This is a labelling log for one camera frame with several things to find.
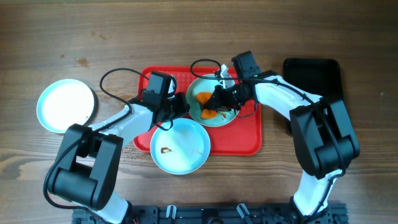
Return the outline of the orange sponge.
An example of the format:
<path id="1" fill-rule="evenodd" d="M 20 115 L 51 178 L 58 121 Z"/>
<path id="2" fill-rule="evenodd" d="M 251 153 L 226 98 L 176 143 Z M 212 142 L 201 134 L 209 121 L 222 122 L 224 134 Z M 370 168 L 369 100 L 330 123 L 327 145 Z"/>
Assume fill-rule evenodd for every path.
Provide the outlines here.
<path id="1" fill-rule="evenodd" d="M 195 95 L 195 99 L 199 102 L 201 106 L 201 119 L 213 119 L 217 116 L 217 112 L 215 110 L 205 109 L 205 103 L 211 98 L 212 93 L 210 92 L 199 92 Z"/>

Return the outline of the light blue plate front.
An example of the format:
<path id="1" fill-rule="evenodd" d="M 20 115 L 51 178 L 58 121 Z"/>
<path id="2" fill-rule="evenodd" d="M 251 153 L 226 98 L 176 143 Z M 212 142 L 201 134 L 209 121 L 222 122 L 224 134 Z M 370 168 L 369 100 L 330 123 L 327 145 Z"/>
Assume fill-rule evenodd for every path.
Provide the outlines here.
<path id="1" fill-rule="evenodd" d="M 185 175 L 199 169 L 208 159 L 211 141 L 206 129 L 188 118 L 162 124 L 150 140 L 155 164 L 173 175 Z"/>

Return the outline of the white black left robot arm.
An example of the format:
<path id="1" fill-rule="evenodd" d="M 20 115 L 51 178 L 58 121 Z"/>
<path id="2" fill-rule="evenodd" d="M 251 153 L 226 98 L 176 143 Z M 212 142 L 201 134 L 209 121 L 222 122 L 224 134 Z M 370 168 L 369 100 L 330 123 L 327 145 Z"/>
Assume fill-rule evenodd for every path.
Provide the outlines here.
<path id="1" fill-rule="evenodd" d="M 82 210 L 104 223 L 137 223 L 132 205 L 114 190 L 122 149 L 137 136 L 188 113 L 175 77 L 152 72 L 147 87 L 102 123 L 71 125 L 43 184 L 55 208 Z"/>

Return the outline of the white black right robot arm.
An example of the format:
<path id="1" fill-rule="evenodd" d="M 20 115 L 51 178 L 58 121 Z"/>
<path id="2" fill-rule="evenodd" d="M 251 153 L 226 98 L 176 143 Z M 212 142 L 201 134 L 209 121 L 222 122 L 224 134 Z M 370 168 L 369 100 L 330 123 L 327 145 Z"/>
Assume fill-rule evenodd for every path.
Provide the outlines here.
<path id="1" fill-rule="evenodd" d="M 216 86 L 202 105 L 207 110 L 240 110 L 254 100 L 290 121 L 295 155 L 303 169 L 292 197 L 292 219 L 309 223 L 324 216 L 334 183 L 359 156 L 359 142 L 343 100 L 328 99 L 287 83 L 272 70 L 263 72 L 252 52 L 231 59 L 236 72 L 231 87 Z"/>

